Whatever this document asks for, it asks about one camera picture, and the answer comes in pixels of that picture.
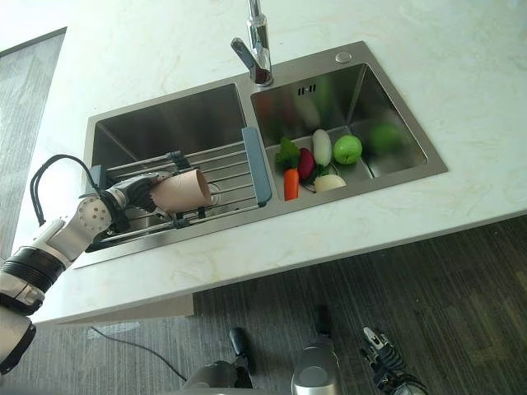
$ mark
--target dish rack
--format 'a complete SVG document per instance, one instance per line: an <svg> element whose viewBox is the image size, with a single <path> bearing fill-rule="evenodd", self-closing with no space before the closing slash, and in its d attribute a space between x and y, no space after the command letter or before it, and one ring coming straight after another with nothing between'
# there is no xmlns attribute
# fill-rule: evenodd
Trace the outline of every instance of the dish rack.
<svg viewBox="0 0 527 395"><path fill-rule="evenodd" d="M125 179L151 171L168 171L173 175L199 169L208 182L212 205L168 215L159 209L150 213L135 207L125 209L130 223L126 231L107 230L94 241L90 250L110 247L154 233L182 229L225 216L251 211L266 205L271 198L271 186L265 168L258 131L243 128L242 140L206 151L184 155L171 151L163 156L139 160L109 169L91 169L99 185L109 188Z"/></svg>

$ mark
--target carrot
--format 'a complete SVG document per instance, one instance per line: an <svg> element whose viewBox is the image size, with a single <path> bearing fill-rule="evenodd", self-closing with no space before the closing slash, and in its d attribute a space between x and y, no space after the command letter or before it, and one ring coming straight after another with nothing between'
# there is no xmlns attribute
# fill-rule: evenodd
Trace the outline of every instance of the carrot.
<svg viewBox="0 0 527 395"><path fill-rule="evenodd" d="M283 174L283 194L286 200L298 198L300 175L297 169L289 169Z"/></svg>

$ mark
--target white countertop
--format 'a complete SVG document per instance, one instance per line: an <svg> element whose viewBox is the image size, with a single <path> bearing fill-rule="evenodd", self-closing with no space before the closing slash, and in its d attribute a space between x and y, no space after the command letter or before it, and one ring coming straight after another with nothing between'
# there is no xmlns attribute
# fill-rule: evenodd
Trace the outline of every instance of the white countertop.
<svg viewBox="0 0 527 395"><path fill-rule="evenodd" d="M274 63L365 40L449 172L69 270L36 322L109 313L525 212L525 2L262 0L262 8ZM68 31L30 174L52 154L82 157L93 114L245 71L229 46L246 35L243 0L83 1L61 10L54 28L66 21ZM80 174L69 163L50 168L41 183L47 218L65 214ZM15 246L36 226L26 190Z"/></svg>

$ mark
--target power cord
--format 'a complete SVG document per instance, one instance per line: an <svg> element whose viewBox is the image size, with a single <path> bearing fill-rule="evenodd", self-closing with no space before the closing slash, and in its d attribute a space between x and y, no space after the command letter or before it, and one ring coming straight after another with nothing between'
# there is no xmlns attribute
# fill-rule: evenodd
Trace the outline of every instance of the power cord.
<svg viewBox="0 0 527 395"><path fill-rule="evenodd" d="M82 166L84 171L86 171L86 176L88 178L88 182L90 183L91 187L95 189L97 195L99 195L100 198L100 190L99 186L95 183L93 178L91 177L90 170L88 167L84 164L84 162L75 156L71 155L54 155L51 158L49 158L45 163L40 166L38 170L36 170L35 175L33 175L33 178L30 181L30 194L31 194L31 201L33 202L33 208L35 209L36 218L39 221L39 225L42 226L46 220L44 219L44 212L42 210L42 206L40 205L39 200L39 183L40 179L42 178L42 174L57 160L61 159L69 159L76 161L79 165Z"/></svg>
<svg viewBox="0 0 527 395"><path fill-rule="evenodd" d="M140 344L137 344L137 343L133 343L133 342L127 342L126 340L121 340L121 339L117 339L115 337L112 337L112 336L108 336L108 335L105 335L103 332L101 332L99 329L95 328L95 327L90 327L90 329L92 331L95 331L97 333L99 333L102 337L105 337L107 338L108 340L112 340L114 342L119 342L119 343L124 343L124 344L128 344L130 346L135 346L135 347L138 347L138 348L141 348L143 350L146 350L148 352L151 352L154 356L156 356L157 358L159 358L160 360L162 360L163 362L166 363L166 365L174 372L178 375L178 377L180 379L182 379L183 381L187 381L187 379L180 373L178 372L178 370L162 355L159 355L158 353L156 353L154 350L151 350L150 348L148 347L145 347L145 346L141 346Z"/></svg>

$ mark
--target pink cup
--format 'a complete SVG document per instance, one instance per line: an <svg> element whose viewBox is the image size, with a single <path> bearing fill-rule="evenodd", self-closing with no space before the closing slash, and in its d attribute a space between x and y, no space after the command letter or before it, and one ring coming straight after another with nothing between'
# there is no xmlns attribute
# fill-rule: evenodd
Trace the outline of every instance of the pink cup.
<svg viewBox="0 0 527 395"><path fill-rule="evenodd" d="M150 194L156 206L170 214L212 204L207 180L199 170L170 177L152 188Z"/></svg>

